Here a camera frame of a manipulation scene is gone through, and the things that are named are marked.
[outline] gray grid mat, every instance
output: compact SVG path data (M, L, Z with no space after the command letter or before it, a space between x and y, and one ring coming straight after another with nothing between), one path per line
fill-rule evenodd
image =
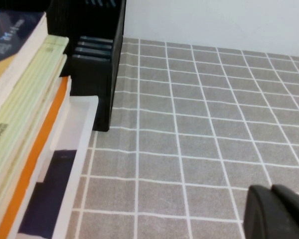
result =
M125 39L69 239L243 238L247 188L299 193L299 57Z

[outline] orange book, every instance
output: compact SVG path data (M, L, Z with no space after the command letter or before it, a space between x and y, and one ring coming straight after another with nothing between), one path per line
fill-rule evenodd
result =
M25 196L26 190L29 186L30 179L34 168L37 163L37 159L44 148L44 145L50 135L53 124L57 118L59 109L64 101L67 92L67 82L68 77L63 77L61 85L58 92L54 98L54 101L49 109L49 112L44 120L41 130L34 142L32 150L28 159L26 160L26 165L22 171L21 177L10 201L10 204L5 212L4 218L0 225L0 239L7 238L10 229L13 225L14 219L18 213L19 207L22 204L23 198Z

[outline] black slot divider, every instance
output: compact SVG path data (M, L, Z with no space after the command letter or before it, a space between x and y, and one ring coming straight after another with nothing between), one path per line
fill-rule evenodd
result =
M123 42L126 0L0 0L0 9L45 11L49 34L70 41L62 76L72 96L99 97L93 130L108 131Z

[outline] stack of books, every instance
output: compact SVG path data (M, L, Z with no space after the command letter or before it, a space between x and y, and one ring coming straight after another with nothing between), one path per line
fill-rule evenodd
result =
M66 112L71 80L59 76L68 41L48 35L43 12L0 10L0 239Z

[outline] white grid line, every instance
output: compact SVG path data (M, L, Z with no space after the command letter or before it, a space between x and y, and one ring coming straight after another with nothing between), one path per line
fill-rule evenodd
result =
M193 51L193 46L192 45L190 46L190 49L191 49L192 57L195 60L194 51ZM200 84L201 93L203 95L204 100L206 100L206 96L205 96L205 93L204 93L204 90L203 90L203 86L201 84L201 81L199 80L199 73L198 73L196 62L194 63L194 66L195 66L195 71L197 73L198 81L199 81L199 84ZM208 104L207 104L206 101L205 101L205 107L206 107L207 114L208 114L208 117L209 117L209 123L210 123L211 130L212 130L212 133L213 133L213 138L215 140L215 144L216 144L218 156L220 158L220 163L221 163L221 166L222 166L222 169L223 169L223 172L224 172L224 176L225 176L226 184L227 184L227 187L228 187L228 191L229 191L229 194L230 194L230 199L232 201L232 206L233 206L233 209L234 209L235 217L236 217L237 221L239 221L240 218L239 218L238 208L237 208L237 205L236 205L236 201L235 201L235 198L234 198L233 191L231 189L231 185L230 185L230 182L229 182L229 177L228 177L228 174L227 174L227 171L226 171L226 167L225 167L223 156L222 156L222 153L221 153L221 150L220 150L218 139L216 137L216 132L215 132L215 128L214 128L214 125L213 125L213 121L211 119L209 107L208 107ZM244 230L243 230L241 224L238 224L238 227L239 227L239 231L240 231L240 234L241 234L241 238L242 239L245 238L245 236L244 236Z
M192 136L192 137L204 137L204 138L213 138L213 136L210 135L200 135L200 134L188 134L188 133L179 133L179 135L185 135L185 136ZM223 136L216 136L217 139L227 139L227 140L233 140L233 141L241 141L241 142L253 142L251 139L243 139L243 138L229 138L229 137L223 137ZM264 141L264 140L254 140L256 143L268 143L268 144L276 144L276 145L292 145L292 146L299 146L297 143L284 143L284 142L273 142L273 141Z
M147 58L156 58L156 59L161 59L155 56L144 56ZM182 59L169 59L169 60L174 60L174 61L185 61L185 62L193 62L194 61L189 61L189 60L182 60ZM209 65L218 65L220 66L220 64L217 63L211 63L211 62L201 62L201 61L197 61L196 63L201 63L201 64L209 64ZM121 63L120 65L126 65L126 66L131 66L131 67L137 67L135 65L131 65L128 63ZM239 65L228 65L228 64L222 64L223 66L229 66L229 67L236 67L236 68L248 68L247 66L239 66ZM148 67L148 66L141 66L141 68L146 68L146 69L154 69L154 70L166 70L166 68L154 68L154 67ZM250 67L251 69L256 69L256 70L267 70L267 71L275 71L275 69L268 69L268 68L261 68L261 67ZM174 72L183 72L183 73L193 73L193 72L187 72L187 71L177 71L177 70L170 70L170 71L174 71ZM297 74L297 72L295 71L285 71L285 70L278 70L279 72L285 72L285 73L293 73L293 74Z
M94 179L108 179L108 180L119 180L119 181L141 181L141 182L148 182L148 183L157 183L157 184L167 184L167 185L179 185L182 186L182 182L173 182L173 181L161 181L161 180L155 180L155 179L147 179L147 178L122 178L122 177L114 177L114 176L98 176L98 175L90 175L82 174L81 177L84 178L94 178ZM248 191L248 188L241 188L241 187L228 187L228 186L219 186L219 185L209 185L209 184L197 184L197 183L185 183L185 186L190 187L200 187L200 188L213 188L213 189L234 189L234 190L240 190L240 191Z
M255 78L254 75L253 75L253 73L252 73L252 71L251 71L250 69L249 69L249 72L250 72L250 74L252 75L252 77ZM257 83L256 80L255 80L255 83L256 83L257 87L259 88L259 90L261 90L261 88L259 87L259 85L258 85L258 83ZM263 93L262 91L261 91L261 94L263 95L263 98L264 98L264 100L266 101L266 104L269 106L269 109L270 109L272 115L274 116L275 121L277 122L278 127L279 127L281 133L283 134L283 136L284 136L284 138L285 138L287 144L289 145L289 147L290 147L290 149L291 149L293 155L295 156L295 158L296 158L296 160L297 160L297 162L298 162L298 164L299 164L299 158L298 158L298 156L297 156L297 154L296 154L296 152L295 152L295 150L294 150L293 145L292 145L291 142L289 141L289 138L287 137L287 135L286 135L286 133L285 133L283 127L282 127L281 124L279 123L279 121L278 121L278 119L277 119L277 116L275 115L273 109L270 107L270 104L269 104L269 102L267 101L267 99L266 99L266 97L265 97L265 95L264 95L264 93Z
M79 208L73 208L72 210L75 212L98 213L98 214L108 214L108 215L133 216L135 214L134 212L106 211L106 210L93 210L93 209L80 210ZM150 216L150 217L170 218L170 219L187 219L187 216L165 215L165 214L147 213L147 212L139 212L139 216ZM221 223L242 223L241 220L237 221L234 219L219 219L219 218L206 218L206 217L190 217L190 219L210 221L210 222L221 222Z
M291 95L291 98L293 99L294 103L296 104L296 106L297 106L298 109L299 109L299 105L297 104L297 102L295 101L295 99L293 98L293 96L292 96L291 93L290 93L290 95ZM264 96L264 99L265 99L266 103L267 103L268 106L269 106L269 103L268 103L267 99L265 98L265 96ZM296 152L295 152L295 150L294 150L294 147L292 146L292 144L291 144L289 138L287 137L287 135L286 135L286 133L285 133L283 127L279 124L279 121L278 121L278 119L277 119L277 117L276 117L276 115L274 114L274 111L273 111L272 109L271 109L271 112L272 112L272 114L274 115L275 120L276 120L276 122L278 123L278 127L280 128L281 132L283 133L283 135L284 135L284 137L285 137L287 143L289 144L289 147L290 147L291 151L293 152L293 155L295 156L295 158L296 158L296 160L297 160L297 162L298 162L298 164L299 164L299 158L298 158L298 155L296 154Z
M221 60L221 58L220 58L220 55L219 55L219 52L218 52L218 51L217 51L217 53L218 53L218 57L219 57L220 62L222 62L222 60ZM244 121L245 128L247 129L248 135L249 135L249 137L250 137L250 139L251 139L251 141L252 141L252 144L253 144L253 146L254 146L254 148L255 148L255 150L256 150L257 156L258 156L258 158L259 158L259 160L260 160L260 162L261 162L261 165L262 165L262 167L263 167L263 169L264 169L264 172L265 172L267 181L268 181L269 184L271 185L271 184L272 184L271 178L270 178L269 173L268 173L268 171L267 171L267 169L266 169L266 166L265 166L265 164L264 164L264 160L263 160L263 158L262 158L262 156L261 156L261 154L260 154L260 152L259 152L259 149L258 149L258 147L257 147L257 145L256 145L256 143L255 143L254 137L253 137L253 135L252 135L252 133L251 133L251 131L250 131L250 129L249 129L249 126L248 126L247 122L246 122L245 115L244 115L243 111L241 110L241 107L239 106L239 103L238 103L238 100L237 100L237 98L236 98L235 92L233 91L233 88L232 88L232 86L231 86L231 84L230 84L230 81L229 81L229 79L228 79L228 77L227 77L227 73L226 73L226 71L225 71L225 69L224 69L223 66L222 66L222 69L223 69L223 71L224 71L224 73L225 73L225 76L226 76L226 79L227 79L227 83L228 83L228 85L229 85L229 87L230 87L230 89L231 89L231 92L232 92L232 95L233 95L233 97L234 97L234 100L235 100L235 102L236 102L236 104L237 104L238 110L239 110L239 112L240 112L240 114L241 114L241 117L242 117L242 119L243 119L243 121Z
M140 109L140 111L144 112L150 112L150 113L155 113L155 114L161 114L161 115L172 115L172 113L162 113L162 112L153 112L153 111L148 111L148 110L143 110ZM188 114L180 114L177 113L177 116L184 116L184 117L193 117L193 118L200 118L200 119L209 119L207 116L196 116L196 115L188 115ZM228 119L228 118L219 118L219 117L211 117L212 120L223 120L223 121L230 121L230 122L245 122L242 119ZM264 121L253 121L253 120L246 120L247 123L259 123L259 124L269 124L269 125L278 125L277 123L272 123L272 122L264 122ZM281 126L288 126L288 127L296 127L299 128L298 124L287 124L287 123L281 123ZM111 128L122 128L126 130L134 130L134 128L127 128L127 127L122 127L122 126L111 126ZM162 131L162 130L154 130L154 129L149 129L149 128L143 128L142 130L149 130L149 131L155 131L155 132L162 132L162 133L169 133L168 131Z
M268 57L269 63L273 66L270 58ZM294 104L297 106L298 111L299 111L299 105L297 103L297 101L294 99L294 95L291 94L291 92L289 91L289 89L287 88L287 86L285 85L285 83L282 81L282 79L280 78L279 74L277 73L277 71L274 69L275 74L277 75L277 77L279 78L280 82L282 83L282 85L284 86L285 90L288 92L289 96L292 98Z
M200 87L200 86L197 86L197 85L189 85L189 84L180 84L180 83L172 83L172 85L181 85L181 86L190 86L190 87ZM220 90L227 90L229 91L230 89L229 88L225 88L225 87L218 87L218 86L206 86L206 85L203 85L203 88L212 88L212 89L220 89ZM233 88L233 91L240 91L240 92L249 92L249 93L258 93L260 94L259 91L251 91L251 90L242 90L242 89L234 89ZM115 91L116 93L127 93L127 94L137 94L137 92L130 92L130 91ZM276 95L276 96L295 96L295 97L299 97L299 95L291 95L291 93L289 94L283 94L283 93L274 93L274 92L265 92L263 91L265 94L267 95ZM164 97L164 98L170 98L170 96L164 96L164 95L156 95L156 94L149 94L149 93L140 93L141 95L147 95L147 96L157 96L157 97ZM189 98L180 98L180 97L175 97L176 99L189 99ZM203 100L200 100L200 99L189 99L189 100L194 100L194 101L203 101Z
M193 100L193 99L187 99L187 98L177 98L177 97L174 97L175 99L180 99L180 100L187 100L187 101L196 101L196 100ZM231 103L231 102L225 102L225 101L211 101L211 100L207 100L206 102L210 102L210 103L222 103L222 104L227 104L227 105L232 105L232 106L236 106L235 103ZM248 106L248 107L258 107L258 108L266 108L266 109L269 109L268 106L256 106L256 105L249 105L249 104L239 104L241 106ZM284 110L284 111L296 111L298 112L298 110L296 109L290 109L290 108L281 108L281 107L271 107L272 109L274 110ZM130 111L135 111L137 110L136 108L126 108L126 107L113 107L113 109L116 109L116 110L130 110ZM160 114L169 114L170 112L161 112L161 111L152 111L152 110L147 110L147 109L141 109L141 111L149 111L149 112L156 112L156 113L160 113Z
M176 114L176 116L194 117L194 118L200 118L200 119L209 119L209 117L206 117L206 116L192 116L192 115L185 115L185 114ZM284 124L284 123L279 124L279 123L251 121L251 120L242 120L242 119L225 119L225 118L223 119L223 118L215 118L215 117L211 117L211 119L212 120L229 121L229 122L240 122L240 123L247 122L247 123L267 124L267 125L273 125L273 126L281 125L281 126L299 128L299 125L295 125L295 124ZM111 126L111 128L125 129L125 130L129 130L129 131L136 131L137 130L136 128L127 128L127 127L123 127L123 126ZM175 132L171 132L171 131L163 131L163 130L156 130L156 129L150 129L150 128L141 128L140 131L175 134ZM211 135L207 135L207 134L192 134L192 133L178 133L178 134L179 135L186 135L186 136L194 136L194 137L211 137ZM231 137L231 139L250 141L248 139L234 138L234 137Z
M110 148L95 148L96 151L109 151L109 152L120 152L120 153L126 153L126 154L134 154L136 151L123 151L119 149L110 149ZM163 157L178 157L177 154L164 154L164 153L152 153L152 152L145 152L140 151L140 154L149 154L149 155L155 155L155 156L163 156ZM206 157L198 157L198 156L188 156L183 155L183 158L188 159L199 159L199 160L209 160L209 161L221 161L229 162L229 163L242 163L242 164L252 164L252 165L262 165L261 162L253 162L253 161L243 161L243 160L234 160L234 159L218 159L218 158L206 158ZM266 166L274 166L274 167L281 167L281 168L298 168L299 166L296 165L288 165L288 164L277 164L277 163L265 163Z
M174 98L173 98L172 83L171 83L171 77L170 77L170 71L169 71L168 52L167 52L167 43L166 42L165 42L165 54L166 54L167 74L168 74L168 80L169 80L169 90L170 90L170 96L171 96L171 101L172 101L171 103L172 103L172 108L173 108L174 127L175 127L175 133L176 133L176 144L177 144L178 160L179 160L179 167L180 167L180 176L181 176L181 180L182 180L182 188L183 188L183 195L184 195L187 229L188 229L189 239L193 239L193 234L192 234L192 230L191 230L191 222L190 222L190 214L189 214L189 205L188 205L187 192L186 192L186 186L185 186L183 162L182 162L182 157L181 157L181 149L180 149L179 136L178 136L176 109L175 109L175 102L174 102Z
M93 147L94 148L96 148L97 137L98 137L98 132L95 132L94 140L93 140ZM94 153L95 153L95 150L92 150L91 158L90 158L90 161L89 161L88 174L87 174L87 178L86 178L86 181L85 181L85 186L84 186L84 191L83 191L83 196L82 196L82 201L81 201L81 210L84 209L86 196L88 194L88 187L89 187L90 175L91 175L91 171L92 171ZM82 225L82 219L83 219L83 212L80 212L78 222L77 222L77 226L76 226L76 231L75 231L75 239L79 238L81 225Z
M187 74L195 74L193 72L182 72L182 73L187 73ZM225 76L220 76L220 75L214 75L214 74L207 74L207 73L199 73L199 75L206 75L206 76L218 76L218 77L224 77ZM131 77L127 77L127 76L118 76L118 78L126 78L126 79L130 79L130 80L137 80L136 78L131 78ZM230 76L228 77L229 79L238 79L238 80L249 80L249 81L253 81L254 79L251 78L244 78L244 77L236 77L236 76ZM157 82L157 83L165 83L165 84L169 84L169 82L165 82L165 81L156 81L156 80L146 80L146 79L140 79L141 81L150 81L150 82ZM264 79L256 79L257 81L263 81L263 82L269 82L269 83L280 83L280 81L274 81L274 80L264 80ZM296 85L299 86L299 83L292 83L292 82L284 82L286 85ZM191 84L186 84L186 83L178 83L178 82L172 82L172 84L176 84L176 85L189 85L189 86L197 86L197 85L191 85Z
M139 211L139 173L140 173L140 163L139 163L139 158L140 158L140 65L141 65L141 58L140 58L140 51L141 51L141 43L139 40L139 55L138 55L138 110L137 110L137 132L136 132L136 159L135 159L135 205L134 205L134 210L135 210L135 215L134 215L134 239L138 238L138 222L139 222L139 217L138 217L138 211Z
M130 43L130 42L123 42L123 44L129 44L129 45L136 45L137 43ZM155 46L155 47L164 47L164 46L160 46L160 45L153 45L153 44L141 44L141 46ZM181 47L174 47L174 46L168 46L168 48L172 48L172 49L179 49L179 50L188 50L190 51L189 48L181 48ZM210 53L215 53L217 54L216 51L209 51L209 50L200 50L200 49L193 49L193 51L199 51L199 52L210 52ZM225 55L234 55L234 56L242 56L241 54L237 54L237 53L228 53L228 52L219 52L220 54L225 54ZM248 57L254 57L254 58L262 58L262 59L266 59L265 56L255 56L255 55L250 55L250 54L246 54L244 53L245 56L248 56ZM281 59L281 58L278 58L278 57L270 57L270 59L273 59L273 60L281 60L281 61L291 61L290 59Z

